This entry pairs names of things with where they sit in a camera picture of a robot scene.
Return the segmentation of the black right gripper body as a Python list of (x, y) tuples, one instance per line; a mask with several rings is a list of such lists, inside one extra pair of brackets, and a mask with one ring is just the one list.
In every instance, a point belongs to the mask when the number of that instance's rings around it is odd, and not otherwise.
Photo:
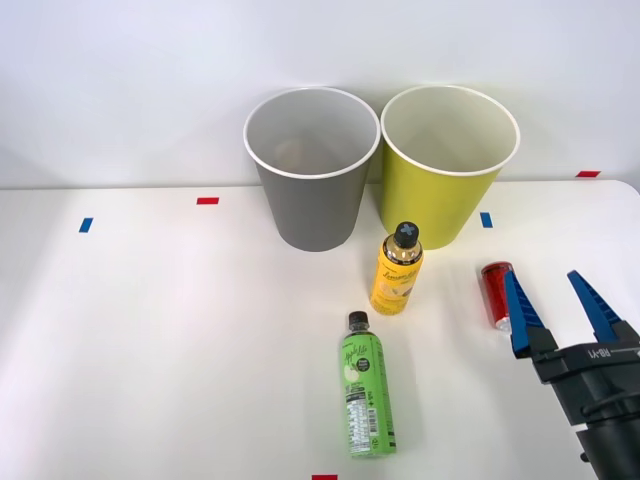
[(533, 356), (570, 425), (639, 416), (639, 344), (591, 343)]

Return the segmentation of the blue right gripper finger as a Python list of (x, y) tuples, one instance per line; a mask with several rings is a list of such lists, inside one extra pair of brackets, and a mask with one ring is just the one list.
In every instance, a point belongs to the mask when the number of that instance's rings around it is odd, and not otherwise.
[(555, 351), (558, 345), (551, 331), (542, 323), (513, 271), (505, 274), (504, 287), (514, 356), (531, 358)]
[(639, 342), (639, 334), (634, 328), (618, 316), (580, 273), (573, 270), (567, 274), (567, 277), (599, 342)]

